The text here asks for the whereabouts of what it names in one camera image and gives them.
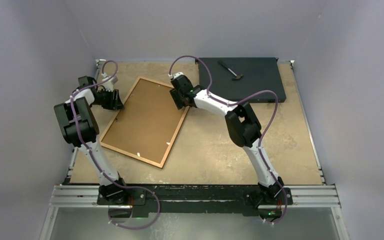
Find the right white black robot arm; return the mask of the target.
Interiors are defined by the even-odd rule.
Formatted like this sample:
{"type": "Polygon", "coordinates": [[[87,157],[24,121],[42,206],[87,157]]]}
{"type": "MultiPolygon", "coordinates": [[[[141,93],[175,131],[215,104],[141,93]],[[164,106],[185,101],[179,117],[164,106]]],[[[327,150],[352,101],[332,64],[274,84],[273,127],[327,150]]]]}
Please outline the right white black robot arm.
{"type": "Polygon", "coordinates": [[[193,86],[182,72],[169,77],[173,86],[170,95],[178,109],[194,107],[224,117],[231,141],[245,151],[255,170],[262,200],[272,204],[280,197],[286,198],[284,183],[263,146],[266,132],[248,100],[229,101],[201,85],[193,86]]]}

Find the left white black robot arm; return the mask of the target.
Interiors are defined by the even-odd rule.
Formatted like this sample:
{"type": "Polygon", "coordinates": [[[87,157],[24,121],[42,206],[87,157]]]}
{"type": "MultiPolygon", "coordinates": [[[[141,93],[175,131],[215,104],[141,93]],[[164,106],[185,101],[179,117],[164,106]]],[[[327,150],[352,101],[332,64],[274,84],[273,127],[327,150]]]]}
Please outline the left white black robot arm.
{"type": "Polygon", "coordinates": [[[100,130],[91,110],[93,105],[112,111],[124,109],[119,90],[114,88],[116,82],[116,77],[105,77],[98,83],[91,76],[82,76],[78,79],[79,87],[67,101],[55,105],[54,112],[64,140],[78,148],[93,165],[100,199],[122,205],[128,201],[129,191],[103,151],[100,130]]]}

